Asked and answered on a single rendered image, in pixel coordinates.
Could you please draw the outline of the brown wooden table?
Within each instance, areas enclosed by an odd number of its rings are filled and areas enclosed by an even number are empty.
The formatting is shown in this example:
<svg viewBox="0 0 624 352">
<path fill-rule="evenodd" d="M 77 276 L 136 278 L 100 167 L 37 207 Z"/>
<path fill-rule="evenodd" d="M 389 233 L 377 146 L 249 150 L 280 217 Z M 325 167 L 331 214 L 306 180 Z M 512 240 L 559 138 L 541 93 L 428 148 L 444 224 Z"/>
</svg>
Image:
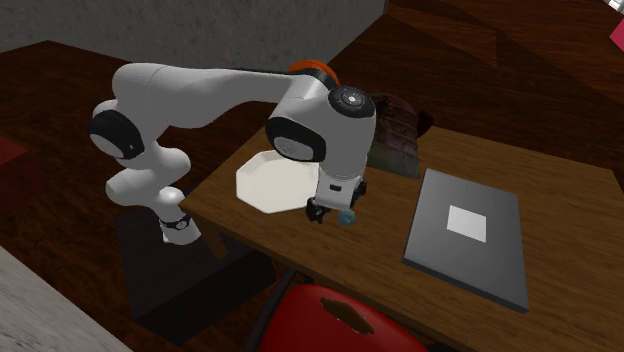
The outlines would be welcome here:
<svg viewBox="0 0 624 352">
<path fill-rule="evenodd" d="M 401 261 L 420 183 L 366 173 L 352 226 L 238 200 L 236 170 L 267 148 L 258 132 L 183 201 L 223 233 L 463 352 L 624 352 L 624 193 L 610 170 L 441 128 L 423 167 L 518 196 L 529 310 L 516 313 Z"/>
</svg>

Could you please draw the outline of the dark brown rounded object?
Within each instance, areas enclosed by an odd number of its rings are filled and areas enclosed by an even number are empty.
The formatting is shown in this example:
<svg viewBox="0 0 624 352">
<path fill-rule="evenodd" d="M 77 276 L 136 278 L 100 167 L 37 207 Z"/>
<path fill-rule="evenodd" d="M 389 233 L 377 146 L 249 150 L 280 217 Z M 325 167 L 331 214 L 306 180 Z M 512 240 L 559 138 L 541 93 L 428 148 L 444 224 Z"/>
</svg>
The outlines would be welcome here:
<svg viewBox="0 0 624 352">
<path fill-rule="evenodd" d="M 370 97 L 376 108 L 376 130 L 367 166 L 418 179 L 418 139 L 433 126 L 434 118 L 391 94 L 370 93 Z"/>
</svg>

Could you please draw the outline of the grey book with white label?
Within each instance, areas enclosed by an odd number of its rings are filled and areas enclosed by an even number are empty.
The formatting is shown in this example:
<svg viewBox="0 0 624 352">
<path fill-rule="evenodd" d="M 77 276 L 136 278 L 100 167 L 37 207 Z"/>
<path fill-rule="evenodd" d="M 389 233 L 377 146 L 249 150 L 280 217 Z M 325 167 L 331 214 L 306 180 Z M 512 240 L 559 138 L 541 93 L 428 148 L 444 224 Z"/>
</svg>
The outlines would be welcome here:
<svg viewBox="0 0 624 352">
<path fill-rule="evenodd" d="M 513 193 L 427 169 L 402 262 L 516 312 L 529 311 Z"/>
</svg>

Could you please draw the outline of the white octagonal plate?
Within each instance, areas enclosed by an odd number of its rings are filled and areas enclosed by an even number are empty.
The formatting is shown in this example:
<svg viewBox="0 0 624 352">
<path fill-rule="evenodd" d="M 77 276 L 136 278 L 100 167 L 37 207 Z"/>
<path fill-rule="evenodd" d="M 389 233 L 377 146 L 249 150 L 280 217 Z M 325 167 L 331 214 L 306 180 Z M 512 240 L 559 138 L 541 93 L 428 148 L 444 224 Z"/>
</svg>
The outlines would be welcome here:
<svg viewBox="0 0 624 352">
<path fill-rule="evenodd" d="M 262 151 L 236 171 L 236 196 L 265 214 L 305 208 L 316 193 L 318 169 L 317 163 Z"/>
</svg>

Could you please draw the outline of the red chair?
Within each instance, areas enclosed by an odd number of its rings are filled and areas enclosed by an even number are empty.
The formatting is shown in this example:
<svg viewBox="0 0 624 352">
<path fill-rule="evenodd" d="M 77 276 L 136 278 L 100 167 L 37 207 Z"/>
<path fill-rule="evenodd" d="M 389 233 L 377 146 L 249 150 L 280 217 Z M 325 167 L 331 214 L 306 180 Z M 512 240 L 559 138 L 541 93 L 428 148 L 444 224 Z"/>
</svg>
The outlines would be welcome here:
<svg viewBox="0 0 624 352">
<path fill-rule="evenodd" d="M 376 309 L 334 289 L 288 288 L 287 269 L 265 303 L 244 352 L 429 352 Z"/>
</svg>

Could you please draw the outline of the dark robot stand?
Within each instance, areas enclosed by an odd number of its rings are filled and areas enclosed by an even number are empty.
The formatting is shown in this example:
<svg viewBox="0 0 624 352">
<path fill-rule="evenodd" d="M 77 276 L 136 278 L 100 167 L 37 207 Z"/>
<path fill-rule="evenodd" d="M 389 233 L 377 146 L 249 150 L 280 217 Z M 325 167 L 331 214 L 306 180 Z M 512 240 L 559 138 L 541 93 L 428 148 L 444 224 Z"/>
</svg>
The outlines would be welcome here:
<svg viewBox="0 0 624 352">
<path fill-rule="evenodd" d="M 269 256 L 228 236 L 228 254 L 214 257 L 204 240 L 163 242 L 147 208 L 115 219 L 132 319 L 182 345 L 275 282 Z"/>
</svg>

